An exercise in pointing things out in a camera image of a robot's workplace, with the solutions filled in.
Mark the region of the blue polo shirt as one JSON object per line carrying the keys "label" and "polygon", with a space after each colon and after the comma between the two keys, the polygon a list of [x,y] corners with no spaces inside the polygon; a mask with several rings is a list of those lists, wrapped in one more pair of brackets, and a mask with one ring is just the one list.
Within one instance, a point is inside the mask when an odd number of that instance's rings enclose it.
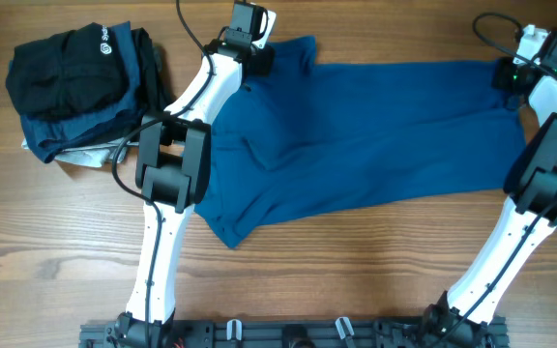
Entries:
{"label": "blue polo shirt", "polygon": [[320,64],[313,37],[274,51],[212,125],[195,210],[228,247],[262,225],[498,189],[525,149],[494,62]]}

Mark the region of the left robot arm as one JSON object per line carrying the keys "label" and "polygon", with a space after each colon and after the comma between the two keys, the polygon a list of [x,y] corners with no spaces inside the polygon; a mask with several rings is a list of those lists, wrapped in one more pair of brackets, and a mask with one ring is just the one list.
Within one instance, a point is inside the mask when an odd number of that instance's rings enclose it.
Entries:
{"label": "left robot arm", "polygon": [[126,192],[144,203],[139,265],[125,310],[105,326],[101,340],[82,327],[80,346],[184,346],[174,322],[175,278],[188,223],[209,186],[211,126],[249,75],[268,74],[276,20],[275,12],[254,2],[234,2],[230,23],[198,45],[201,66],[181,97],[146,113],[118,145],[118,152],[132,140],[138,145],[136,187]]}

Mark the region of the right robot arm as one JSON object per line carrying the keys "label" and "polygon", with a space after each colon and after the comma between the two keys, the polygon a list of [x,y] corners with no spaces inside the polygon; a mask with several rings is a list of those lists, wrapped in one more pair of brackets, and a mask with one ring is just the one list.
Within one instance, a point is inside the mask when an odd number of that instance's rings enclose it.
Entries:
{"label": "right robot arm", "polygon": [[557,28],[529,24],[515,39],[518,47],[497,82],[525,97],[539,130],[507,176],[497,224],[466,273],[425,310],[420,324],[380,321],[378,334],[403,333],[417,347],[499,344],[496,307],[530,255],[557,228]]}

